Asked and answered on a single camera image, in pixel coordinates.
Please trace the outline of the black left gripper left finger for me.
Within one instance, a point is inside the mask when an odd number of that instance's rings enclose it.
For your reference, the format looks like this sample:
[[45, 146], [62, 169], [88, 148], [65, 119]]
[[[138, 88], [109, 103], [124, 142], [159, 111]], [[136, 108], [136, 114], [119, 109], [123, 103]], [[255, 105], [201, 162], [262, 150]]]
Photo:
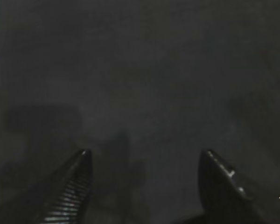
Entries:
[[54, 173], [52, 193], [44, 205], [43, 224], [80, 224], [92, 191], [90, 150], [79, 150]]

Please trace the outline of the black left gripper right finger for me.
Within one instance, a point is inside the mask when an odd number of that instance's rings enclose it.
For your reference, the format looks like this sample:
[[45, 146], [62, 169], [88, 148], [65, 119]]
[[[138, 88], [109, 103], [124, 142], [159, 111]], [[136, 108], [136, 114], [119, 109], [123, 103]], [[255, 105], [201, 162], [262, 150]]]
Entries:
[[206, 149], [200, 154], [198, 188], [203, 214], [182, 220], [182, 224], [265, 223], [235, 168], [214, 150]]

